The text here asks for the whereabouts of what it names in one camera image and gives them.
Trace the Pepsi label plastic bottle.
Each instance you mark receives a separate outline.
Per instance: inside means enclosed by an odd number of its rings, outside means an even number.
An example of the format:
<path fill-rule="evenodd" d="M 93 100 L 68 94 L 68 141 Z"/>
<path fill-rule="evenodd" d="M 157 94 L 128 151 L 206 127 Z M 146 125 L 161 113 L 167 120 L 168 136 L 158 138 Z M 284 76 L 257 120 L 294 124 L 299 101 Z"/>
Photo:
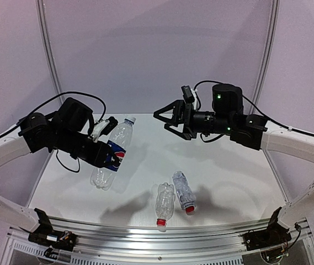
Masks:
<path fill-rule="evenodd" d="M 104 161 L 108 165 L 103 168 L 94 168 L 90 178 L 90 184 L 97 189 L 108 190 L 111 187 L 127 148 L 131 144 L 135 121 L 135 117 L 127 116 L 111 131 L 107 144 L 111 148 L 112 155 L 107 154 Z"/>

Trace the clear bottle red cap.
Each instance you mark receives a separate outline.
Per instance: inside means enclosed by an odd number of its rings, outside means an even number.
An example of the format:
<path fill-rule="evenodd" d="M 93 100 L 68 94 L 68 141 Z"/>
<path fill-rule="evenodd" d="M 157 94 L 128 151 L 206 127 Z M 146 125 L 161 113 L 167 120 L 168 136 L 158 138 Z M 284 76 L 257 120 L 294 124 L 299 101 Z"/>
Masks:
<path fill-rule="evenodd" d="M 165 227 L 167 221 L 173 216 L 175 199 L 174 185 L 164 182 L 158 186 L 155 204 L 158 227 Z"/>

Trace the white bottle cap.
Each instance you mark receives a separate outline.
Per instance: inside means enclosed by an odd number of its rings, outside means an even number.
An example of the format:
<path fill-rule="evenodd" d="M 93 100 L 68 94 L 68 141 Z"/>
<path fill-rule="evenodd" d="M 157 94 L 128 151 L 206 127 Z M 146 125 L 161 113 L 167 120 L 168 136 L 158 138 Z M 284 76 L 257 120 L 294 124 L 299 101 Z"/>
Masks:
<path fill-rule="evenodd" d="M 136 122 L 136 118 L 130 115 L 126 116 L 125 120 L 127 120 L 128 122 L 131 122 L 132 124 Z"/>

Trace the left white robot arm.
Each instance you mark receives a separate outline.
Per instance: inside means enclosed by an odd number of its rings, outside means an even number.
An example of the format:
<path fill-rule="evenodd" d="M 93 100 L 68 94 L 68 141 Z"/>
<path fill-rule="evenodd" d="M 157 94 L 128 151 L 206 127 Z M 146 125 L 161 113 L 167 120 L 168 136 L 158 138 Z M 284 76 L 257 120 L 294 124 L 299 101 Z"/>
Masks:
<path fill-rule="evenodd" d="M 20 120 L 18 125 L 12 126 L 4 137 L 0 137 L 0 167 L 41 149 L 66 152 L 72 158 L 79 158 L 96 168 L 119 166 L 119 153 L 115 152 L 112 146 L 99 141 L 99 134 L 91 137 L 93 130 L 94 120 L 91 113 L 33 113 Z M 2 196 L 0 220 L 31 234 L 52 229 L 44 211 L 25 208 Z"/>

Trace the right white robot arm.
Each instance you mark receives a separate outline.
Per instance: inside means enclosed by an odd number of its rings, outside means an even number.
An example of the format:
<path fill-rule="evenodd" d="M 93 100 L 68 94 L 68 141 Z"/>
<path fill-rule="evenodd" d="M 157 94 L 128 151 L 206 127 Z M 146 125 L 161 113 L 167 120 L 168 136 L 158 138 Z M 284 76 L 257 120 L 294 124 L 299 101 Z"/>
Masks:
<path fill-rule="evenodd" d="M 254 150 L 284 153 L 314 163 L 314 136 L 308 132 L 278 125 L 261 115 L 244 115 L 239 107 L 215 108 L 200 112 L 190 103 L 176 100 L 154 112 L 164 128 L 184 140 L 197 134 L 227 135 L 229 139 Z M 276 210 L 268 230 L 287 232 L 294 223 L 314 210 L 314 181 L 293 202 Z"/>

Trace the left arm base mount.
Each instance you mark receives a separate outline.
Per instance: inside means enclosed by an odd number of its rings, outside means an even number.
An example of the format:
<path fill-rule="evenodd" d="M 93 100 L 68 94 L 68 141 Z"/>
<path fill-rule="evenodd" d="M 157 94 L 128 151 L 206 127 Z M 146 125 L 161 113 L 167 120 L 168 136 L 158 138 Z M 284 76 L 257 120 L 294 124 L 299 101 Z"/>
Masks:
<path fill-rule="evenodd" d="M 72 252 L 77 242 L 77 235 L 68 230 L 54 230 L 44 211 L 38 208 L 35 208 L 34 211 L 39 218 L 39 227 L 29 233 L 29 242 L 47 247 L 44 257 L 50 259 L 57 259 L 60 250 Z"/>

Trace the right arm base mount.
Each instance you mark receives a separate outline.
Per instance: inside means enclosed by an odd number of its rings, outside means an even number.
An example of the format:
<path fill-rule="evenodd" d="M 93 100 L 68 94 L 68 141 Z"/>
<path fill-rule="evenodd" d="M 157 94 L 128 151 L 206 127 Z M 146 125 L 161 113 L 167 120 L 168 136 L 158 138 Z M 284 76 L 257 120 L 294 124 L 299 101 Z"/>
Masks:
<path fill-rule="evenodd" d="M 279 213 L 282 207 L 273 212 L 265 229 L 247 232 L 243 235 L 247 251 L 258 250 L 286 243 L 291 240 L 289 228 L 279 224 Z"/>

